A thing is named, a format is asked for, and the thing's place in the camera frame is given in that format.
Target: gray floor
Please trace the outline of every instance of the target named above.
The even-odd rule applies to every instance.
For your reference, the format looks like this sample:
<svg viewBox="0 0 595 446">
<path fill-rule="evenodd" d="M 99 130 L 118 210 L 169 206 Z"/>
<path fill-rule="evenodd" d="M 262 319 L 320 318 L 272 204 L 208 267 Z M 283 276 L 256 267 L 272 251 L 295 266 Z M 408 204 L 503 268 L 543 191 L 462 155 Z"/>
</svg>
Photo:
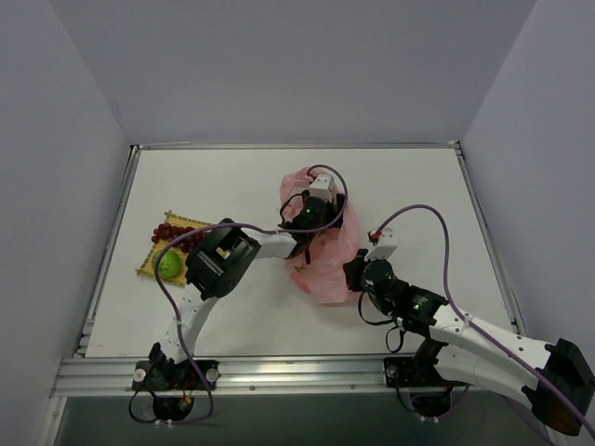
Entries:
<svg viewBox="0 0 595 446">
<path fill-rule="evenodd" d="M 216 397 L 216 414 L 208 422 L 172 430 L 135 424 L 127 403 L 125 398 L 70 398 L 56 444 L 544 444 L 500 397 L 483 392 L 470 393 L 459 411 L 437 425 L 421 423 L 390 394 Z"/>
</svg>

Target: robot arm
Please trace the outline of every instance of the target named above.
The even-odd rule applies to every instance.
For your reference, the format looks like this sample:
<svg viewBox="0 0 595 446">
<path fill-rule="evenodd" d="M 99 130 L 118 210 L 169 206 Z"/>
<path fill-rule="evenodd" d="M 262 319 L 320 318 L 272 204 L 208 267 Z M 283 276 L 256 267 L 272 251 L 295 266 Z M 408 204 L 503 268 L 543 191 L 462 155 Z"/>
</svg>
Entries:
<svg viewBox="0 0 595 446">
<path fill-rule="evenodd" d="M 300 195 L 304 206 L 291 221 L 280 225 L 285 230 L 311 230 L 332 222 L 343 206 L 345 196 L 333 198 L 333 177 L 318 175 Z M 225 218 L 221 223 L 233 223 Z M 342 218 L 334 227 L 342 225 Z M 158 387 L 175 383 L 187 356 L 179 343 L 178 324 L 187 346 L 193 348 L 208 315 L 218 300 L 228 295 L 244 277 L 253 261 L 260 258 L 292 258 L 306 253 L 315 233 L 262 234 L 256 230 L 219 228 L 211 230 L 186 259 L 186 280 L 199 291 L 200 297 L 187 294 L 179 304 L 180 322 L 175 318 L 165 335 L 153 345 L 151 362 L 159 363 L 153 372 Z"/>
<path fill-rule="evenodd" d="M 507 356 L 469 321 L 481 326 L 500 344 L 542 373 L 585 414 L 595 390 L 595 376 L 574 344 L 560 339 L 556 346 L 510 333 L 465 312 L 465 321 L 447 299 L 397 278 L 387 258 L 396 249 L 390 229 L 372 231 L 373 249 L 360 250 L 344 266 L 352 291 L 368 293 L 374 306 L 401 330 L 425 341 L 413 358 L 417 372 L 437 372 L 458 381 L 512 398 L 530 408 L 545 425 L 566 435 L 578 435 L 578 420 L 560 400 L 517 361 Z"/>
</svg>

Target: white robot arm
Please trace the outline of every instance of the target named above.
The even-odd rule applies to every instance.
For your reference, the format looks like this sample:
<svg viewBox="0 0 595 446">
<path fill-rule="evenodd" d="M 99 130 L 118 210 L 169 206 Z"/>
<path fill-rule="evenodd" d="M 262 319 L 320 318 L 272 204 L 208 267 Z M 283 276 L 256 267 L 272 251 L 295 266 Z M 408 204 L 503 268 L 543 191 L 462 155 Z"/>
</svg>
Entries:
<svg viewBox="0 0 595 446">
<path fill-rule="evenodd" d="M 397 278 L 387 260 L 396 249 L 389 228 L 369 235 L 373 249 L 360 250 L 344 267 L 348 286 L 367 293 L 401 330 L 425 338 L 413 358 L 419 374 L 432 370 L 445 381 L 504 395 L 531 409 L 546 426 L 566 435 L 578 434 L 581 424 L 560 399 L 470 324 L 480 326 L 538 370 L 584 415 L 595 390 L 595 376 L 577 346 L 564 339 L 554 346 L 514 334 L 459 308 L 463 320 L 446 298 Z"/>
</svg>

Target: cable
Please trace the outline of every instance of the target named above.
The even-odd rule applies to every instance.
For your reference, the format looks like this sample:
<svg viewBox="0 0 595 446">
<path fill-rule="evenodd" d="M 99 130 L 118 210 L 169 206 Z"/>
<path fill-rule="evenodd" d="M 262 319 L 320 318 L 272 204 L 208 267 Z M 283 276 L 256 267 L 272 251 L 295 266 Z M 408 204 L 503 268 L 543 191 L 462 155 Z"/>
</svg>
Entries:
<svg viewBox="0 0 595 446">
<path fill-rule="evenodd" d="M 493 336 L 491 336 L 489 333 L 487 333 L 481 326 L 479 326 L 474 321 L 467 320 L 465 318 L 465 315 L 462 313 L 462 311 L 456 306 L 455 301 L 451 295 L 449 285 L 448 285 L 448 262 L 449 262 L 449 258 L 450 258 L 450 238 L 449 238 L 449 234 L 448 234 L 448 228 L 446 227 L 446 221 L 444 221 L 444 217 L 442 216 L 442 214 L 440 212 L 438 212 L 437 209 L 435 209 L 434 207 L 429 206 L 427 204 L 412 204 L 410 206 L 406 206 L 403 209 L 400 209 L 397 212 L 395 212 L 394 214 L 392 214 L 391 216 L 389 216 L 378 227 L 377 232 L 381 232 L 397 216 L 400 216 L 400 215 L 404 214 L 405 212 L 411 211 L 413 209 L 426 209 L 426 210 L 432 212 L 440 220 L 440 224 L 443 227 L 443 233 L 444 233 L 443 287 L 444 287 L 444 292 L 446 294 L 446 299 L 448 300 L 449 305 L 451 306 L 453 311 L 456 313 L 456 315 L 462 321 L 467 323 L 470 327 L 475 329 L 475 331 L 477 331 L 480 335 L 482 335 L 484 338 L 486 338 L 488 341 L 490 341 L 492 344 L 494 344 L 496 347 L 498 347 L 501 351 L 503 351 L 507 356 L 511 357 L 514 361 L 516 361 L 518 364 L 520 364 L 523 367 L 523 369 L 525 369 L 527 372 L 529 372 L 535 378 L 537 378 L 537 380 L 541 384 L 543 384 L 545 387 L 547 387 L 548 390 L 550 390 L 562 402 L 562 404 L 576 417 L 576 419 L 578 419 L 580 424 L 585 427 L 585 429 L 588 431 L 590 436 L 595 440 L 595 428 L 593 428 L 593 426 L 587 420 L 585 415 L 583 415 L 574 406 L 574 404 L 570 400 L 568 400 L 564 396 L 564 394 L 562 394 L 560 392 L 559 389 L 557 389 L 553 384 L 551 384 L 550 381 L 543 374 L 541 374 L 536 369 L 531 367 L 531 365 L 529 365 L 526 361 L 524 361 L 522 358 L 520 358 L 516 353 L 514 353 L 512 350 L 510 350 L 509 348 L 507 348 L 506 346 L 501 344 L 497 339 L 495 339 Z"/>
<path fill-rule="evenodd" d="M 393 330 L 398 330 L 398 329 L 399 329 L 399 326 L 398 325 L 395 325 L 394 327 L 390 328 L 387 331 L 386 335 L 384 336 L 384 342 L 387 345 L 387 350 L 390 353 L 399 353 L 401 351 L 401 348 L 403 348 L 403 343 L 405 341 L 405 332 L 403 330 L 399 330 L 399 346 L 396 349 L 394 349 L 394 350 L 391 350 L 390 349 L 390 346 L 389 346 L 389 335 L 390 335 L 390 332 L 392 332 Z"/>
<path fill-rule="evenodd" d="M 548 438 L 548 436 L 546 434 L 544 434 L 541 430 L 539 430 L 539 428 L 537 426 L 535 426 L 535 423 L 533 422 L 533 420 L 527 416 L 523 411 L 521 411 L 515 403 L 513 403 L 510 399 L 506 398 L 506 397 L 502 397 L 502 399 L 507 403 L 508 406 L 510 406 L 510 408 L 516 412 L 517 415 L 519 415 L 521 417 L 521 419 L 525 422 L 526 425 L 528 425 L 531 429 L 533 429 L 533 431 L 543 440 L 545 441 L 549 446 L 556 446 L 556 443 L 554 443 L 551 439 Z"/>
<path fill-rule="evenodd" d="M 360 318 L 362 318 L 362 321 L 364 321 L 365 323 L 367 323 L 368 325 L 373 325 L 375 327 L 378 327 L 380 325 L 387 325 L 389 323 L 393 323 L 392 319 L 386 319 L 385 321 L 368 321 L 364 315 L 362 314 L 362 301 L 364 300 L 364 295 L 368 294 L 367 291 L 362 291 L 362 293 L 360 294 L 360 298 L 357 301 L 357 312 L 360 314 Z"/>
<path fill-rule="evenodd" d="M 137 395 L 139 394 L 139 392 L 146 387 L 147 390 L 149 391 L 149 393 L 151 394 L 151 396 L 153 398 L 157 398 L 157 396 L 154 394 L 154 392 L 152 390 L 150 390 L 147 387 L 147 380 L 149 379 L 149 376 L 152 373 L 152 369 L 155 367 L 155 365 L 157 365 L 157 362 L 154 362 L 153 364 L 151 364 L 151 367 L 149 367 L 149 371 L 147 372 L 147 374 L 145 374 L 144 379 L 142 380 L 142 382 L 140 383 L 139 388 L 134 392 L 134 395 L 132 395 L 132 398 L 130 399 L 130 401 L 128 402 L 128 415 L 130 415 L 130 418 L 132 418 L 134 421 L 136 421 L 137 423 L 142 423 L 142 424 L 151 424 L 154 423 L 155 421 L 157 421 L 157 417 L 152 418 L 151 420 L 143 420 L 141 418 L 136 417 L 133 413 L 132 413 L 132 401 L 134 401 L 134 398 L 137 397 Z"/>
<path fill-rule="evenodd" d="M 347 183 L 345 182 L 345 179 L 343 178 L 343 176 L 341 174 L 339 174 L 339 172 L 336 169 L 334 169 L 330 165 L 326 165 L 326 164 L 315 164 L 315 165 L 311 166 L 307 171 L 307 175 L 311 176 L 311 172 L 315 168 L 322 168 L 322 169 L 328 170 L 328 171 L 332 172 L 333 174 L 335 174 L 337 176 L 337 178 L 339 179 L 339 181 L 341 182 L 341 185 L 343 187 L 343 194 L 345 195 L 345 201 L 343 202 L 343 205 L 341 206 L 341 209 L 339 210 L 337 216 L 335 216 L 335 218 L 333 218 L 330 223 L 327 223 L 326 225 L 321 226 L 320 228 L 317 228 L 317 229 L 313 229 L 313 230 L 283 230 L 283 229 L 264 230 L 262 228 L 259 228 L 255 225 L 251 225 L 248 223 L 219 223 L 217 225 L 206 226 L 206 227 L 200 228 L 198 230 L 191 230 L 190 232 L 186 232 L 186 233 L 178 236 L 177 238 L 175 238 L 174 240 L 169 242 L 167 244 L 167 246 L 164 248 L 164 250 L 161 252 L 161 254 L 159 254 L 159 256 L 157 256 L 157 258 L 155 260 L 155 267 L 154 267 L 155 281 L 157 282 L 157 285 L 159 285 L 159 288 L 161 288 L 161 291 L 164 293 L 165 297 L 167 298 L 169 305 L 174 310 L 174 315 L 176 316 L 176 321 L 178 322 L 177 323 L 177 333 L 178 333 L 179 346 L 181 347 L 182 351 L 184 352 L 184 355 L 186 355 L 186 358 L 188 359 L 191 367 L 196 372 L 198 379 L 200 379 L 201 383 L 203 384 L 203 387 L 206 390 L 206 395 L 208 397 L 208 403 L 209 403 L 209 408 L 206 413 L 196 416 L 196 417 L 193 417 L 193 418 L 186 419 L 186 420 L 174 421 L 172 424 L 188 425 L 191 423 L 196 423 L 196 422 L 205 420 L 206 418 L 208 418 L 209 416 L 211 416 L 213 414 L 213 411 L 215 410 L 215 402 L 213 400 L 213 393 L 211 392 L 211 387 L 210 387 L 209 383 L 206 381 L 205 374 L 203 374 L 203 372 L 201 372 L 201 370 L 198 368 L 198 366 L 194 362 L 192 354 L 190 353 L 188 346 L 186 345 L 186 342 L 184 341 L 184 336 L 183 336 L 182 330 L 181 330 L 181 316 L 179 313 L 178 305 L 176 304 L 176 301 L 174 300 L 172 295 L 167 291 L 167 288 L 165 288 L 165 284 L 159 275 L 159 266 L 161 264 L 162 258 L 164 257 L 165 253 L 167 251 L 169 251 L 173 246 L 178 245 L 179 243 L 181 243 L 184 239 L 186 239 L 188 237 L 191 237 L 196 234 L 200 234 L 202 232 L 205 232 L 206 230 L 218 230 L 218 229 L 223 229 L 223 228 L 248 228 L 251 230 L 255 230 L 256 232 L 260 232 L 262 234 L 274 235 L 274 234 L 278 234 L 278 233 L 312 234 L 315 232 L 320 232 L 320 231 L 328 230 L 328 229 L 332 228 L 343 217 L 343 213 L 345 212 L 345 209 L 347 208 L 347 202 L 349 199 Z"/>
</svg>

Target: white wall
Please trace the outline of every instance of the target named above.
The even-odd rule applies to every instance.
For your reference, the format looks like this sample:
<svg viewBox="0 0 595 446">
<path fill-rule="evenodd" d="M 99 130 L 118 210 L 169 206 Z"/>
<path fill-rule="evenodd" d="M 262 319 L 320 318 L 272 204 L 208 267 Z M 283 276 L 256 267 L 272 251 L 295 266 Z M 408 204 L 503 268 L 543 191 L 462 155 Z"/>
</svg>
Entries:
<svg viewBox="0 0 595 446">
<path fill-rule="evenodd" d="M 0 55 L 0 439 L 24 445 L 73 353 L 128 149 L 47 1 L 0 2 Z"/>
<path fill-rule="evenodd" d="M 530 334 L 595 368 L 593 23 L 590 0 L 538 2 L 463 145 Z"/>
<path fill-rule="evenodd" d="M 52 0 L 131 142 L 460 139 L 535 0 Z"/>
</svg>

